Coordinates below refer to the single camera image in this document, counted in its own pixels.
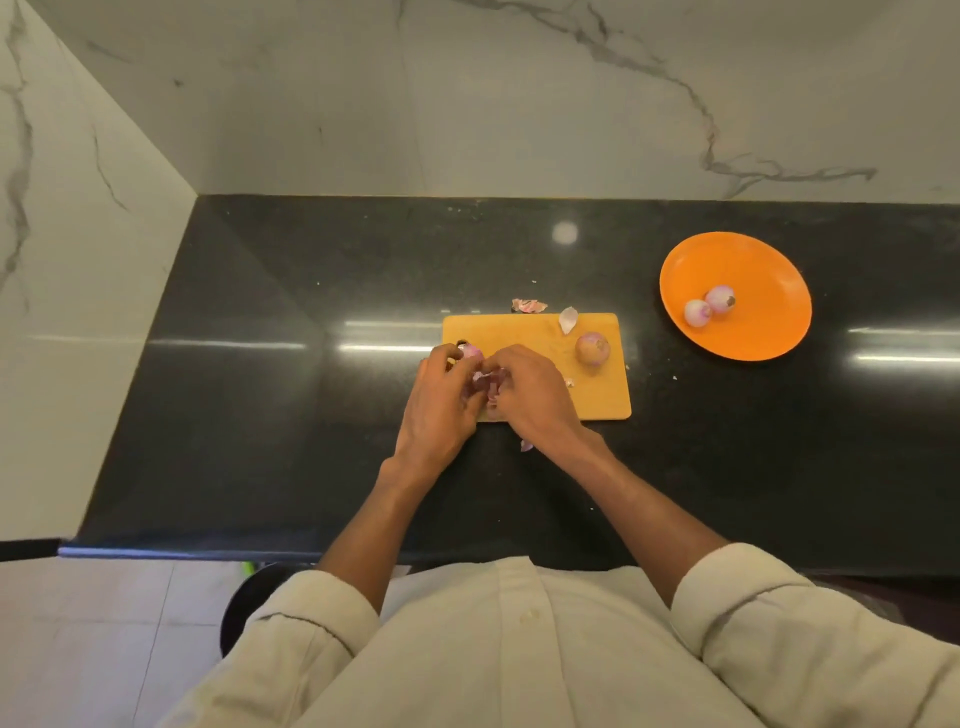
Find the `hand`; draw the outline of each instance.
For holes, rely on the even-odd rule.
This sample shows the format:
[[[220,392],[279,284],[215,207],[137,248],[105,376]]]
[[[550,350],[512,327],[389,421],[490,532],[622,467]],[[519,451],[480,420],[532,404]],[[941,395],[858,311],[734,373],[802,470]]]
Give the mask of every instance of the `hand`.
[[[600,437],[580,424],[564,377],[548,358],[514,344],[483,363],[484,372],[498,369],[507,373],[496,398],[498,418],[547,457],[555,460],[573,440]]]
[[[452,367],[447,359],[458,359]],[[480,392],[464,399],[463,392],[482,359],[464,359],[453,344],[441,344],[417,369],[413,391],[403,411],[394,458],[417,476],[436,480],[476,432],[477,415],[487,401]]]

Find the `white marble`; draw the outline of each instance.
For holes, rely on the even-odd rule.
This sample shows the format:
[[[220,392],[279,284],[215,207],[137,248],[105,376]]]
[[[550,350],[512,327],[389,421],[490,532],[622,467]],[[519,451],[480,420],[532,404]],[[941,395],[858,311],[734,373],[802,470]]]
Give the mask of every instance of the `white marble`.
[[[37,0],[200,192],[420,194],[384,0]]]
[[[427,191],[960,199],[960,6],[838,5],[407,0]]]
[[[196,194],[29,5],[0,28],[0,540],[71,536]]]
[[[201,192],[960,201],[951,0],[36,2]]]

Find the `black countertop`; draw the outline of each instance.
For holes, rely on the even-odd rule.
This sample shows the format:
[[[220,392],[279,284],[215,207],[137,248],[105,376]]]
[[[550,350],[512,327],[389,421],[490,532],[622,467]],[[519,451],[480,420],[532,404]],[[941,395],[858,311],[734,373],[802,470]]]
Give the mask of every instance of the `black countertop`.
[[[666,317],[664,257],[714,230],[804,274],[813,324],[786,356],[728,361]],[[634,415],[592,426],[720,533],[801,569],[958,575],[959,231],[952,206],[202,197],[62,552],[316,558],[392,452],[423,356],[376,347],[430,347],[447,312],[523,297],[619,316]],[[513,554],[631,563],[571,480],[481,425],[401,561]]]

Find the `red onion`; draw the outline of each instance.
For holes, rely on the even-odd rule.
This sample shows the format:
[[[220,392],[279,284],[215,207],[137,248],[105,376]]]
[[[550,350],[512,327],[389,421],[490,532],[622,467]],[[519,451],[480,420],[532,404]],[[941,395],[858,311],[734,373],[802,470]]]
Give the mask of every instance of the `red onion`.
[[[713,309],[706,301],[694,299],[693,301],[687,301],[686,306],[684,306],[684,318],[692,327],[706,326],[712,315]]]
[[[591,331],[577,339],[577,360],[590,367],[599,367],[610,356],[610,342],[602,333]]]
[[[728,285],[713,286],[704,296],[704,300],[710,304],[710,308],[712,308],[715,313],[727,313],[736,303],[733,289]]]
[[[469,341],[465,341],[463,344],[457,344],[457,348],[464,353],[464,359],[470,356],[483,356],[483,352],[473,346]]]

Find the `left hand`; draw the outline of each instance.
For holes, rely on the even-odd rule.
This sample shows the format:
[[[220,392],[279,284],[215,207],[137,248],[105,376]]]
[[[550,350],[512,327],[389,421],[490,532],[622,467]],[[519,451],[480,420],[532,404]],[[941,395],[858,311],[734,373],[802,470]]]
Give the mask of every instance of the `left hand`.
[[[450,368],[447,359],[458,361]],[[420,362],[417,380],[403,411],[394,458],[417,476],[436,480],[477,428],[485,392],[464,400],[463,392],[480,368],[479,356],[464,359],[453,344],[434,347]]]

